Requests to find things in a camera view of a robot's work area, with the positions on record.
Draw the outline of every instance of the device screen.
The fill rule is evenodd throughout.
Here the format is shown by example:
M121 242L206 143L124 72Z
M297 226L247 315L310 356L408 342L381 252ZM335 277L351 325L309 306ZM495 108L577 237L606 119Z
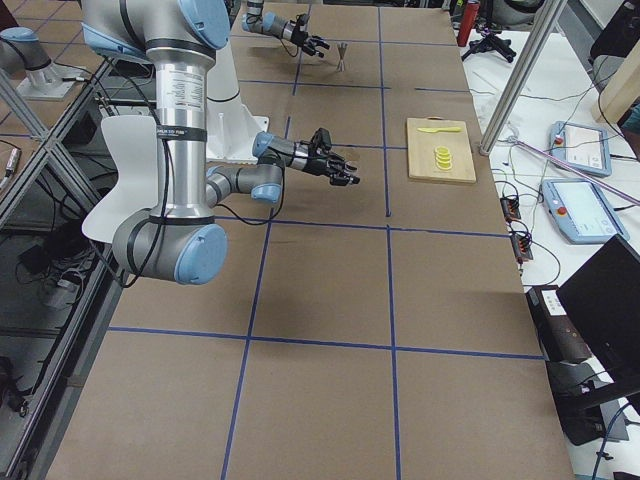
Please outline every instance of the device screen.
M600 132L573 125L564 127L567 162L602 169Z
M616 227L590 183L554 184L578 234L585 237L614 235Z

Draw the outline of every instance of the cutting board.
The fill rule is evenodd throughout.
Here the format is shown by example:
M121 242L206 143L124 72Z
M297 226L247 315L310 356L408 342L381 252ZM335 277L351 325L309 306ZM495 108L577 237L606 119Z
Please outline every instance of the cutting board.
M460 127L461 131L424 133L418 131L419 127ZM476 182L476 171L465 122L407 118L407 140L410 178L440 183ZM451 151L450 170L441 170L436 165L435 149L438 146L447 147Z

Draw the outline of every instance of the black monitor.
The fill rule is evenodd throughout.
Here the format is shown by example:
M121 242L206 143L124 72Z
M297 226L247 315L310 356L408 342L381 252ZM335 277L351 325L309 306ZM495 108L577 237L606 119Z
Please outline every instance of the black monitor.
M640 413L640 255L613 236L557 291L573 325L614 383L556 397L573 416L627 397Z

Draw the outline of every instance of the stack of yellow rings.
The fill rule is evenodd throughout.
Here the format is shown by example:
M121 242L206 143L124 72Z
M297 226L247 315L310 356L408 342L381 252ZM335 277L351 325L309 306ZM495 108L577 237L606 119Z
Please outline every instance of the stack of yellow rings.
M436 152L436 165L440 170L451 170L453 166L451 160L451 150L447 147L438 146L435 149Z

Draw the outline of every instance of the white and blue device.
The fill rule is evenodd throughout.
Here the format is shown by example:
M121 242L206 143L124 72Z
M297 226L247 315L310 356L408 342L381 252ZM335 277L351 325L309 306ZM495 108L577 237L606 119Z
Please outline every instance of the white and blue device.
M611 175L607 131L602 127L556 122L551 127L550 148L551 155L589 175Z
M542 194L549 213L562 234L576 244L605 243L629 233L602 190L586 180L544 180Z

